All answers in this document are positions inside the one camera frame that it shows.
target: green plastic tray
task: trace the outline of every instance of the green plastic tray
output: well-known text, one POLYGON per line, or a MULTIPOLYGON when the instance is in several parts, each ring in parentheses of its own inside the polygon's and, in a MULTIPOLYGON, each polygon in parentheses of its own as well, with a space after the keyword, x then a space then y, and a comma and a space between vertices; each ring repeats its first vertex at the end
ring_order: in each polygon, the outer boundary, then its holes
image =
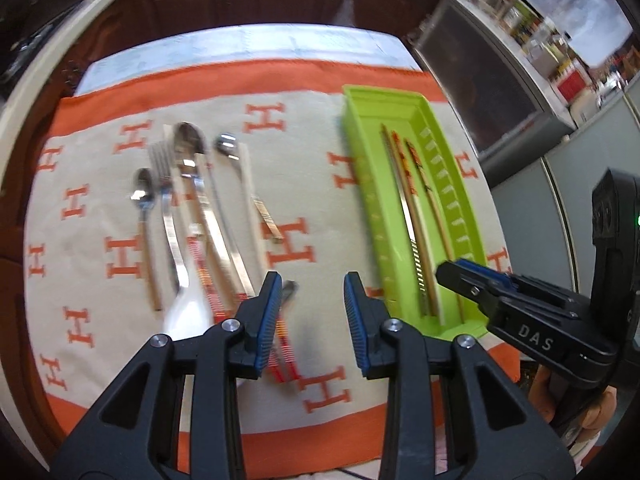
MULTIPOLYGON (((460 168, 433 111, 423 95, 385 88, 346 85, 344 129, 371 230, 386 307, 423 334, 452 340, 460 333, 484 335, 486 317, 470 300, 463 301, 462 322, 455 293, 438 285, 444 325, 423 316, 412 250, 404 223, 398 188, 380 134, 381 126, 396 131, 416 147, 434 190, 456 258, 486 265, 478 224, 466 194, 460 168)), ((434 268, 446 259, 443 241, 426 192, 413 162, 409 166, 418 188, 434 268)))

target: tablecloth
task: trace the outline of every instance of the tablecloth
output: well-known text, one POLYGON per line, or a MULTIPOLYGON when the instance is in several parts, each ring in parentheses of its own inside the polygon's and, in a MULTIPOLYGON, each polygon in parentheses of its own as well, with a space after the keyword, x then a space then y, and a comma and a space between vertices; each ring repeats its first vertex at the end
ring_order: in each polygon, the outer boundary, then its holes
POLYGON ((249 59, 321 59, 420 70, 395 36, 335 25, 265 23, 197 30, 151 41, 91 64, 75 95, 146 74, 249 59))
MULTIPOLYGON (((54 414, 70 431, 146 339, 161 329, 136 274, 134 172, 163 125, 196 124, 211 142, 232 132, 247 143, 258 193, 286 235, 266 243, 270 265, 300 285, 286 311, 302 378, 269 378, 239 388, 250 478, 293 476, 372 460, 382 450, 385 381, 356 367, 342 304, 342 277, 357 270, 371 294, 380 284, 366 218, 340 128, 344 84, 424 94, 449 139, 488 260, 509 260, 488 186, 455 114, 425 73, 311 60, 209 64, 143 76, 65 99, 40 157, 26 221, 26 311, 31 344, 54 414)), ((254 287, 261 276, 227 160, 212 158, 254 287)), ((159 208, 152 212, 154 263, 165 307, 171 301, 159 208)), ((507 372, 517 353, 483 339, 507 372)), ((188 418, 181 423, 186 462, 188 418)))

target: person's hand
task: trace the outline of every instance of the person's hand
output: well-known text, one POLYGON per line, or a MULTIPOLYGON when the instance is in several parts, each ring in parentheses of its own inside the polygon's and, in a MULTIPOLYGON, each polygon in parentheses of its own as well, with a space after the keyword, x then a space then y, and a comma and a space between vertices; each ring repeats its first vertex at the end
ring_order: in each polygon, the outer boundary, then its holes
MULTIPOLYGON (((551 370, 540 366, 529 391, 529 401, 547 422, 551 422, 556 414, 556 402, 549 392, 550 378, 551 370)), ((580 423, 582 431, 576 442, 586 442, 596 436, 611 420, 616 411, 616 405, 616 389, 613 386, 607 386, 600 398, 582 414, 580 423)))

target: fork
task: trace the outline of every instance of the fork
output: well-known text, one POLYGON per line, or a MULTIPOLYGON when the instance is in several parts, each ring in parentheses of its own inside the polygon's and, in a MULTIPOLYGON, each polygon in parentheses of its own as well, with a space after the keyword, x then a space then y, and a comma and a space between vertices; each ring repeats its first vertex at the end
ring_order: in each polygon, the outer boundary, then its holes
POLYGON ((166 233, 166 241, 171 254, 173 266, 172 273, 174 276, 174 289, 176 295, 180 291, 185 290, 189 286, 189 274, 184 265, 180 245, 178 245, 178 237, 175 232, 174 216, 171 211, 172 196, 174 187, 171 180, 171 165, 169 156, 169 147, 164 140, 156 142, 149 147, 149 157, 151 164, 158 176, 160 186, 160 208, 162 211, 162 223, 164 224, 164 232, 166 233))

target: orange border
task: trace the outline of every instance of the orange border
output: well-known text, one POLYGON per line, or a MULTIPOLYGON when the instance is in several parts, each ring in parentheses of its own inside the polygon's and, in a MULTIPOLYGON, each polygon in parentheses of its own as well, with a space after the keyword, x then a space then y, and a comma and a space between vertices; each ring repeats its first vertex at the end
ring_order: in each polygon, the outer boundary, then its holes
MULTIPOLYGON (((424 72, 318 60, 251 60, 181 68, 143 76, 122 84, 61 101, 50 137, 68 136, 117 118, 154 108, 218 96, 284 91, 341 93, 345 84, 420 92, 431 102, 446 102, 433 77, 424 72)), ((498 345, 490 354, 514 381, 520 375, 519 354, 498 345)), ((47 395, 51 409, 67 433, 86 409, 47 395)), ((367 462, 380 456, 385 405, 353 413, 325 424, 242 436, 250 479, 296 476, 367 462)), ((434 384, 436 424, 442 424, 442 398, 434 384)), ((178 463, 188 466, 189 439, 180 434, 178 463)))
MULTIPOLYGON (((520 356, 505 343, 489 354, 517 381, 520 356)), ((86 408, 47 394, 47 399, 60 426, 69 434, 87 412, 86 408)), ((436 426, 444 423, 440 384, 433 383, 433 410, 436 426)), ((317 426, 294 430, 249 433, 242 436, 244 463, 250 480, 290 477, 337 467, 368 462, 379 458, 385 427, 384 404, 352 413, 317 426)), ((178 469, 189 469, 189 433, 181 432, 178 440, 178 469)))
POLYGON ((311 90, 342 93, 346 84, 420 92, 446 102, 425 72, 304 59, 250 60, 190 66, 149 74, 104 90, 60 101, 49 130, 61 137, 153 108, 213 97, 311 90))

